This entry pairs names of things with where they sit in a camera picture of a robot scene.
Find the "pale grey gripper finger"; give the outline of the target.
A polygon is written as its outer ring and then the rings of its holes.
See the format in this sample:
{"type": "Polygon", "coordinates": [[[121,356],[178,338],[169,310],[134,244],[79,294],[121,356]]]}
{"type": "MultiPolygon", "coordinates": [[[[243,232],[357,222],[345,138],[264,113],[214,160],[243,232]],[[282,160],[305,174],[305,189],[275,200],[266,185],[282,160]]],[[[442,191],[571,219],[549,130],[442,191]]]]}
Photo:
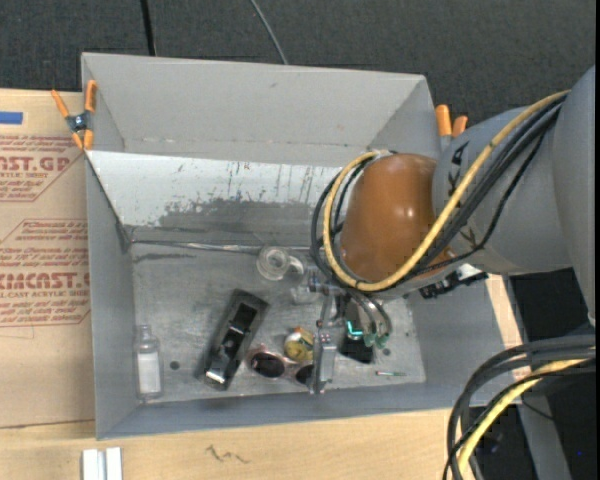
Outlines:
{"type": "Polygon", "coordinates": [[[327,331],[318,331],[314,338],[313,380],[314,393],[323,393],[333,381],[337,345],[327,331]]]}

